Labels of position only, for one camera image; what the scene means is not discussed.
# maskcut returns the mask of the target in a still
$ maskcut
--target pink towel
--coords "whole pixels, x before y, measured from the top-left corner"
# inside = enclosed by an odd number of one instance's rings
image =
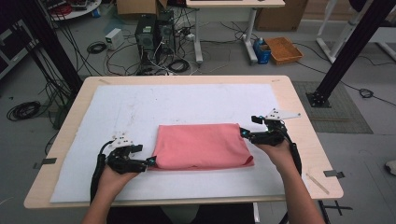
[[[160,125],[154,168],[216,170],[254,165],[238,124]]]

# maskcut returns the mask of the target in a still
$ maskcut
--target white paper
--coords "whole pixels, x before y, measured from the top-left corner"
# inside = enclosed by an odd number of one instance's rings
[[[52,203],[88,202],[96,158],[116,133],[126,133],[150,157],[160,124],[239,123],[262,132],[251,116],[278,108],[267,84],[100,86],[80,124],[52,195]],[[247,141],[255,165],[214,171],[146,171],[133,179],[116,200],[171,200],[284,194],[268,157]]]

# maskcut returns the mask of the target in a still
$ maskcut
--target human hand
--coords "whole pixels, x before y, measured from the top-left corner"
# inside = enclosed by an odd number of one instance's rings
[[[282,143],[275,147],[259,144],[256,144],[255,146],[263,150],[268,155],[271,162],[276,166],[276,169],[281,175],[285,174],[286,172],[296,171],[288,141],[283,140]]]
[[[135,178],[139,173],[126,173],[120,175],[119,173],[113,171],[108,165],[106,165],[103,171],[98,186],[97,193],[105,193],[116,197],[125,185],[133,178]]]

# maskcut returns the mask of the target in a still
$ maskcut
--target human arm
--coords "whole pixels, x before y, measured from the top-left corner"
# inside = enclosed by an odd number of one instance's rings
[[[288,141],[284,140],[276,147],[269,145],[256,145],[256,147],[268,155],[282,177],[290,223],[324,223],[294,165]]]
[[[81,223],[105,224],[108,210],[114,199],[122,191],[123,187],[137,175],[138,173],[120,175],[109,166],[106,166],[100,177],[96,195]]]

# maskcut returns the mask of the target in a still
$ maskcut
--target concrete floor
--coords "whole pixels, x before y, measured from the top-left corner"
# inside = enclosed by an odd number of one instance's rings
[[[85,48],[94,41],[105,41],[104,36],[113,28],[121,28],[126,35],[133,34],[135,28],[135,21],[123,21],[111,13],[98,19],[87,15],[67,23],[85,57],[88,55]],[[244,22],[237,24],[242,29],[247,26]],[[326,73],[331,64],[319,58],[317,54],[323,57],[323,53],[315,42],[319,26],[318,21],[303,21],[297,32],[254,31],[254,34],[264,38],[274,36],[289,38],[304,54],[300,63]],[[335,40],[343,26],[342,22],[331,22],[323,36],[329,41]],[[218,22],[202,24],[201,31],[202,39],[234,40],[234,31]],[[73,48],[59,30],[57,33],[72,63],[76,64]],[[205,62],[199,69],[193,63],[191,43],[184,49],[186,60],[191,61],[192,69],[181,75],[286,75],[293,81],[321,81],[324,77],[324,74],[297,63],[250,66],[240,42],[216,45],[203,43]],[[358,89],[369,89],[376,97],[396,103],[394,61],[374,43],[369,43],[361,56],[370,58],[374,63],[389,64],[374,66],[366,58],[359,57],[346,72],[344,82]],[[103,52],[90,55],[88,58],[92,67],[102,75],[107,74],[104,68],[105,57],[106,54]],[[118,66],[129,67],[137,62],[138,58],[136,47],[131,46],[120,51],[111,62]],[[79,74],[85,77],[89,72],[86,68],[82,68]],[[37,100],[44,104],[48,97],[40,92],[45,85],[45,79],[29,57],[24,58],[0,80],[1,224],[78,223],[86,211],[86,208],[29,210],[23,207],[24,198],[38,173],[34,165],[46,157],[46,144],[57,131],[52,129],[46,117],[12,122],[7,120],[6,113],[11,107],[28,101]],[[341,206],[353,208],[353,210],[344,210],[342,216],[335,209],[327,209],[330,221],[332,223],[396,223],[396,176],[386,173],[383,169],[386,161],[396,160],[396,119],[394,119],[396,106],[375,98],[363,99],[357,91],[350,88],[346,90],[374,133],[318,133],[333,169],[342,171],[346,175],[345,178],[340,179],[345,194],[338,202]],[[334,205],[333,201],[324,203]],[[284,203],[259,203],[262,223],[277,223],[284,215],[285,207]],[[174,217],[176,223],[185,223],[193,214],[193,209],[194,207],[167,207],[166,211]]]

